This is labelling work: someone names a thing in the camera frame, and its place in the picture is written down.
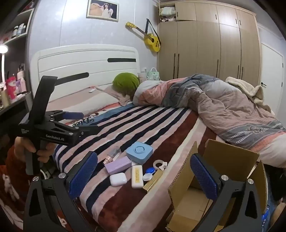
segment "lamp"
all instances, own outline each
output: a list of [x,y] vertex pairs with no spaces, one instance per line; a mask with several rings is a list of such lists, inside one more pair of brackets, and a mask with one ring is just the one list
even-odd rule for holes
[[8,52],[8,47],[5,44],[0,44],[0,53],[2,53],[2,83],[4,84],[5,88],[5,71],[4,71],[4,61],[5,61],[5,53]]

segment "headboard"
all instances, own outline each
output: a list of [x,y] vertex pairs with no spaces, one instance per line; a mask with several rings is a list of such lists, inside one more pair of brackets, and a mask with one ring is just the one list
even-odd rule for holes
[[[116,75],[123,72],[135,75],[140,72],[138,51],[133,47],[108,44],[55,47],[38,51],[30,63],[34,96],[42,76],[63,78],[55,87],[50,101],[90,86],[110,84]],[[84,79],[73,76],[81,73],[89,76]]]

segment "guitar body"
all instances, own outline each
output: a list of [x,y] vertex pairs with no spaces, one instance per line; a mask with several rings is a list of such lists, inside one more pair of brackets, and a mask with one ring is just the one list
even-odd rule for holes
[[149,39],[148,37],[145,36],[144,38],[144,43],[146,45],[149,45],[150,46],[150,49],[154,52],[159,52],[160,51],[160,48],[161,48],[161,45],[159,43],[159,40],[158,40],[158,37],[157,36],[154,36],[153,34],[148,34],[153,40],[154,42],[152,42],[151,39]]

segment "blanket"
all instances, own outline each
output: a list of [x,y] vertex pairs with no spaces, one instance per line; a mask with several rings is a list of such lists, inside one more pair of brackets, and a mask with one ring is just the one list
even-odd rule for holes
[[270,109],[269,105],[264,103],[264,94],[263,94],[263,88],[261,85],[253,87],[251,84],[247,83],[246,81],[236,79],[233,77],[228,77],[225,80],[225,82],[235,87],[238,87],[252,102],[260,105],[261,108],[274,114],[273,111]]
[[147,85],[139,86],[134,104],[191,108],[226,142],[259,153],[265,164],[286,167],[286,145],[281,144],[286,129],[238,88],[203,74],[154,82],[151,89],[145,89]]
[[[158,106],[120,106],[97,113],[74,126],[98,125],[97,135],[85,137],[74,147],[57,146],[53,158],[61,171],[68,172],[88,151],[98,155],[98,165],[80,195],[83,208],[107,232],[165,231],[166,218],[172,211],[168,188],[183,165],[193,143],[204,153],[208,139],[221,139],[187,108]],[[143,165],[143,171],[155,160],[168,162],[163,176],[151,191],[131,187],[131,168],[125,171],[128,182],[112,187],[103,160],[114,148],[122,154],[134,142],[153,147],[154,153]]]

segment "wardrobe door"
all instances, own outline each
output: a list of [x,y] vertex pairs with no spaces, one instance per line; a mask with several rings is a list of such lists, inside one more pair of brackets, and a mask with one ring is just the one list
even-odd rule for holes
[[220,24],[221,32],[221,64],[219,78],[239,78],[241,67],[240,31],[237,27]]
[[196,73],[197,22],[178,21],[177,78],[190,77]]
[[218,23],[217,6],[215,4],[195,3],[196,20]]
[[217,5],[217,13],[219,15],[219,23],[239,27],[234,8]]
[[239,28],[257,33],[254,16],[244,11],[236,10]]
[[259,77],[259,42],[257,33],[240,29],[241,36],[241,71],[240,79],[258,84]]
[[218,23],[197,21],[198,55],[196,73],[219,76],[221,39]]
[[168,81],[175,77],[177,60],[177,22],[161,22],[159,24],[161,49],[159,51],[158,69],[160,79]]
[[176,20],[196,20],[195,4],[191,2],[175,3]]

